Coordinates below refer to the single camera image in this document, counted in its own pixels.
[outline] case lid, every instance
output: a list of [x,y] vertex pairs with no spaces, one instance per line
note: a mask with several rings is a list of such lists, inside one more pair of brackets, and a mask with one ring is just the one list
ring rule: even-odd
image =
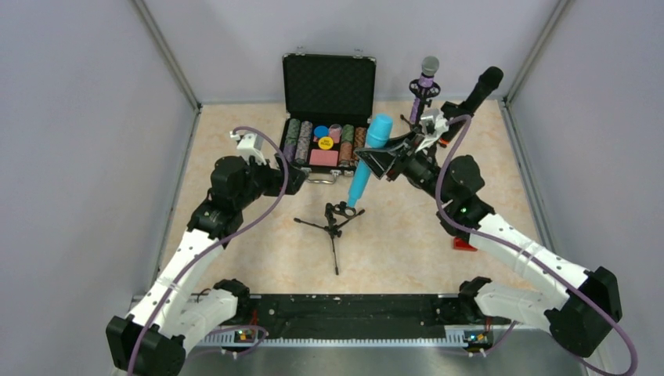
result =
[[366,122],[374,107],[376,60],[371,57],[283,57],[286,110],[292,117]]

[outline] blue disc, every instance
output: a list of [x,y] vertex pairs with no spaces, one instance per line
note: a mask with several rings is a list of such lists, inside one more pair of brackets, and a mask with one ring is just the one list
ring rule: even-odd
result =
[[330,130],[325,125],[319,125],[314,128],[313,135],[322,139],[323,137],[330,134]]

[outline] blue microphone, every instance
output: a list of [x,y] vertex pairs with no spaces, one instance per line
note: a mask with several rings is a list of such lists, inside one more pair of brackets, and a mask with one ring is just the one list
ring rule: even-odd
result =
[[[369,147],[383,147],[390,139],[390,132],[392,131],[392,118],[386,114],[378,114],[369,124],[369,129],[366,131],[366,145]],[[355,176],[351,183],[351,188],[348,190],[348,206],[355,207],[357,200],[362,197],[366,183],[369,181],[371,171],[369,166],[363,161],[360,161],[355,170]]]

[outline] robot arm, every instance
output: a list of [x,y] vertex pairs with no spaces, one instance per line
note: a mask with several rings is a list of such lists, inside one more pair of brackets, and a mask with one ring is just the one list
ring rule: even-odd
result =
[[[362,148],[355,153],[379,179],[385,176],[392,181],[404,175],[411,185],[435,197],[441,168],[420,148],[428,136],[418,131],[415,129],[391,139],[384,148]],[[520,253],[494,240],[458,230],[442,218],[441,224],[451,236],[460,237],[511,267],[537,291],[519,290],[477,277],[461,285],[461,300],[476,313],[506,317],[537,327],[551,333],[558,343],[577,356],[590,356],[611,330],[610,324],[532,262],[531,257],[556,271],[618,321],[622,310],[615,276],[602,267],[590,272],[519,233],[477,196],[484,185],[472,156],[452,159],[442,181],[440,198],[446,204],[445,213],[462,226],[516,244]]]
[[[197,281],[228,244],[221,244],[203,257],[199,255],[240,228],[242,210],[249,204],[260,196],[279,194],[284,168],[289,172],[286,194],[297,193],[306,179],[304,172],[290,165],[282,166],[279,158],[279,168],[270,168],[260,151],[262,138],[258,135],[247,133],[240,137],[231,132],[231,138],[238,142],[240,156],[223,157],[215,162],[211,188],[191,215],[173,258],[127,316],[113,317],[106,327],[114,364],[119,369],[127,370],[139,332],[170,287],[173,292],[141,343],[136,374],[177,374],[189,351],[220,323],[236,315],[238,298],[246,288],[234,281],[215,285],[206,299],[185,310]],[[196,263],[174,285],[175,276],[193,259],[197,259]]]

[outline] gray floor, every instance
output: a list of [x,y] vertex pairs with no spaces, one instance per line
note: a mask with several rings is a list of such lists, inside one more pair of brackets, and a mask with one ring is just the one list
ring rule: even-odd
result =
[[263,348],[237,361],[231,356],[207,354],[186,364],[180,373],[181,376],[220,374],[576,376],[587,373],[548,334],[520,330],[512,333],[503,346],[486,359],[442,355],[439,350],[430,348]]

